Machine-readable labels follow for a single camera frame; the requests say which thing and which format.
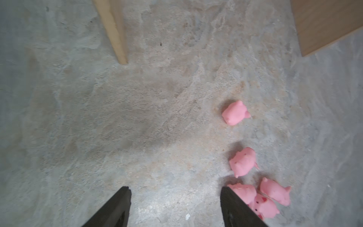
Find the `pink toy pig top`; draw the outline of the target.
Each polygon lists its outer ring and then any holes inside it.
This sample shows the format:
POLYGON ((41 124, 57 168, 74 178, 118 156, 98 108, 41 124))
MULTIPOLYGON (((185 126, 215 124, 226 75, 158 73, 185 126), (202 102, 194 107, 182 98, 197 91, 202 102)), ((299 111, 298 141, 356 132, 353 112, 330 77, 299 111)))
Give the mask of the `pink toy pig top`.
POLYGON ((247 110, 246 105, 241 100, 237 100, 228 106, 222 113, 222 117, 228 125, 234 126, 243 119, 251 118, 251 114, 247 110))

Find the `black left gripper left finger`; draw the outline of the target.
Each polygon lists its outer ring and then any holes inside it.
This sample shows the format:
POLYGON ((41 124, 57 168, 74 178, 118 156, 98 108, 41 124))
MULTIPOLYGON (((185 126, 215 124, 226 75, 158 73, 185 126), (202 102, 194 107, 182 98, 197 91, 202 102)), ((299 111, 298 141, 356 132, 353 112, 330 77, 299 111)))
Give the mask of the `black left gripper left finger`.
POLYGON ((131 195, 123 186, 82 227, 127 227, 131 195))

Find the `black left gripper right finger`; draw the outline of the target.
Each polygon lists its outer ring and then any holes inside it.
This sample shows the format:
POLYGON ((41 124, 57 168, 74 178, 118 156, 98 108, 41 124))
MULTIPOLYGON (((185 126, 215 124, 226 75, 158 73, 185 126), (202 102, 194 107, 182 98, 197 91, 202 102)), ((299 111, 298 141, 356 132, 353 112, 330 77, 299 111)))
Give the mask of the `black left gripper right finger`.
POLYGON ((222 187, 220 206, 225 227, 268 227, 229 187, 222 187))

